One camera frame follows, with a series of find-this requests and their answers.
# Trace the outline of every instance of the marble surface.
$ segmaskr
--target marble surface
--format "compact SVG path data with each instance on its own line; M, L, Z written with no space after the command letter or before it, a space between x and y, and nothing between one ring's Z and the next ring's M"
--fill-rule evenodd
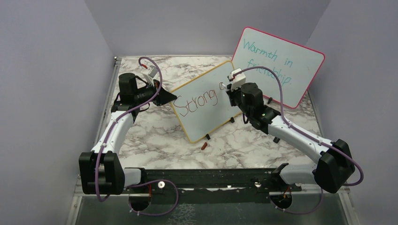
M140 75L139 57L125 57L119 75L132 72ZM173 90L230 60L230 56L160 56L151 57L163 74L163 87ZM119 92L116 82L113 99ZM280 110L279 104L271 106ZM285 116L293 123L320 135L313 107L305 95L299 107L285 109ZM284 141L273 142L270 135L243 124L238 116L235 123L227 123L211 134L211 140L196 144L188 141L170 104L154 106L141 112L126 135L119 152L122 167L147 169L200 169L200 168L264 168L278 167L281 163L311 163L303 153ZM204 142L206 149L201 150Z

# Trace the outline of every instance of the red frame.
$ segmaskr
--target red frame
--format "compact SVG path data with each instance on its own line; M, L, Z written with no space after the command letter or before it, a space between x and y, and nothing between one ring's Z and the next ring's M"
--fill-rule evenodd
M256 30L256 31L258 31L258 32L261 32L261 33L264 33L264 34L268 34L268 35L270 35L270 36L273 36L273 37L275 37L275 38L279 38L279 39L281 39L281 40L283 40L283 41L287 41L287 42L289 42L289 43L292 43L292 44L298 45L298 46L300 46L300 47L306 48L306 49L308 49L308 50L311 50L311 51L314 51L314 52L317 52L317 53L320 53L320 54L322 54L322 55L323 55L323 60L322 60L321 64L319 65L318 69L316 70L316 72L315 72L315 74L314 74L314 77L313 77L313 78L312 78L312 80L310 81L310 83L309 83L308 87L307 87L307 88L306 88L306 90L304 91L304 93L303 93L303 96L301 96L301 99L300 99L300 101L298 102L297 106L295 106L295 107L291 107L291 106L288 106L288 105L285 105L285 104L284 104L284 106L286 106L286 107L288 107L288 108L290 108L290 109L295 109L295 108L297 108L297 107L300 105L300 102L303 100L303 97L304 97L304 95L306 94L306 92L307 92L308 88L310 87L310 85L311 85L311 84L312 84L312 82L314 81L314 78L315 78L316 74L318 73L319 69L321 68L321 66L322 66L323 62L325 61L325 58L326 58L326 57L325 57L325 54L323 54L322 52L320 52L320 51L317 51L317 50L315 50L315 49L308 48L308 47L306 47L306 46L303 46L303 45L300 45L300 44L294 43L294 42L292 42L292 41L289 41L289 40L286 40L286 39L284 39L284 38L281 38L281 37L275 36L275 35L273 35L273 34L270 34L270 33L264 32L264 31L262 31L262 30L258 30L258 29L256 29L256 28L253 28L253 27L245 27L245 28L243 29L243 31L242 31L242 34L240 35L239 41L238 41L238 43L237 43L237 47L239 46L240 40L242 39L242 36L243 36L243 33L244 33L244 31L245 31L247 28L249 28L249 29L252 29L252 30ZM234 52L234 55L232 56L232 59L231 59L231 61L233 61L233 60L234 60L234 56L235 56L235 53L236 53L237 47L235 48L235 52Z

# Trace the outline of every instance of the red handwriting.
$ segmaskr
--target red handwriting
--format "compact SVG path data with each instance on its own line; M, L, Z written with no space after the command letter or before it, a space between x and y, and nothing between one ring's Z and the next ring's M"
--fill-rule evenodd
M180 115L182 115L183 117L185 117L188 113L195 112L197 109L199 109L200 106L204 106L206 103L209 103L212 106L217 105L218 103L217 94L214 90L206 91L205 93L203 93L203 95L195 98L192 97L192 101L187 100L186 105L184 106L181 106L181 103L177 103L178 105L176 105L176 101L179 97L181 97L181 95L178 96L176 100L174 100L173 105L177 108L183 108L184 112L180 112Z

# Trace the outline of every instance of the white round knob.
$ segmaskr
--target white round knob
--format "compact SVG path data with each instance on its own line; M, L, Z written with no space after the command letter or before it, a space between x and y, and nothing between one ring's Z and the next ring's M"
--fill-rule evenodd
M160 189L164 188L165 185L166 185L166 184L165 184L163 181L161 181L161 182L158 183L158 187L159 187Z

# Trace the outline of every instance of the whiteboard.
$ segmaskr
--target whiteboard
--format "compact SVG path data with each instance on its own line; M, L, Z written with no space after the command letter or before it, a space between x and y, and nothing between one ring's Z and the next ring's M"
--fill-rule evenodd
M232 62L226 61L172 91L177 99L171 107L191 143L240 114L220 85L229 83L227 76L233 70Z
M274 35L246 27L235 50L235 68L265 66L273 70L282 84L283 104L296 108L321 67L325 55ZM280 101L274 76L263 69L245 72L246 82L256 83L263 95Z

